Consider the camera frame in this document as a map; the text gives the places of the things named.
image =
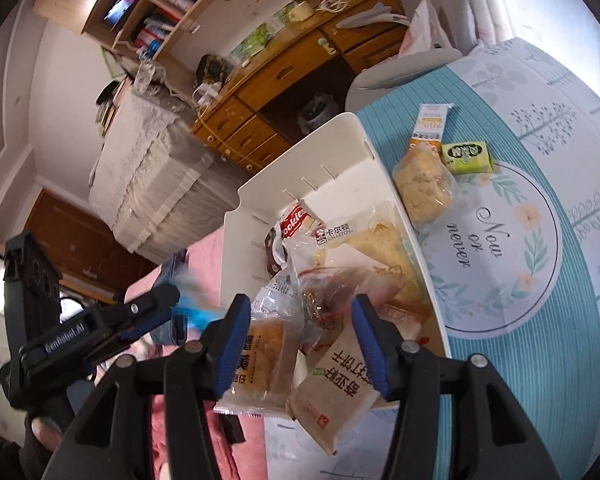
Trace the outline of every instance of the pink bedsheet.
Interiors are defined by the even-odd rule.
[[[189,272],[196,277],[211,304],[219,304],[220,301],[223,232],[220,228],[187,248]],[[158,275],[160,275],[160,267],[131,285],[126,290],[125,301],[148,291]],[[167,355],[173,350],[174,347],[164,347],[162,353]],[[211,409],[211,404],[208,407],[206,416],[222,480],[267,480],[263,420],[239,416],[246,442],[229,446],[222,433],[218,416]],[[160,471],[166,468],[167,453],[164,400],[161,396],[154,399],[152,430],[155,478],[162,480],[164,472],[161,475]]]

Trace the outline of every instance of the picture on shelf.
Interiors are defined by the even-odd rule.
[[[117,0],[113,7],[109,9],[109,12],[105,16],[105,20],[115,27],[135,1],[136,0]]]

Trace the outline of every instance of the blue gripper pad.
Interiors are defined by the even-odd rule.
[[[368,318],[369,310],[369,315],[374,316],[377,321],[380,321],[369,298],[363,294],[357,295],[351,302],[351,322],[353,323],[353,330],[356,332],[362,355],[365,358],[366,373],[369,379],[371,379],[374,388],[380,392],[383,398],[386,398],[391,392],[388,363],[382,345],[376,337],[376,331]]]
[[[250,323],[251,301],[244,294],[236,294],[208,352],[215,360],[216,380],[213,390],[217,399],[222,397],[234,380]]]

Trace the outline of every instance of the brown door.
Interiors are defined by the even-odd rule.
[[[125,290],[155,267],[115,241],[103,221],[46,190],[40,193],[26,227],[59,270],[87,282]]]

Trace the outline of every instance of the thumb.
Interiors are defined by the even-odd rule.
[[[41,418],[34,418],[31,421],[31,431],[38,442],[51,452],[56,450],[62,440],[62,434],[46,424]]]

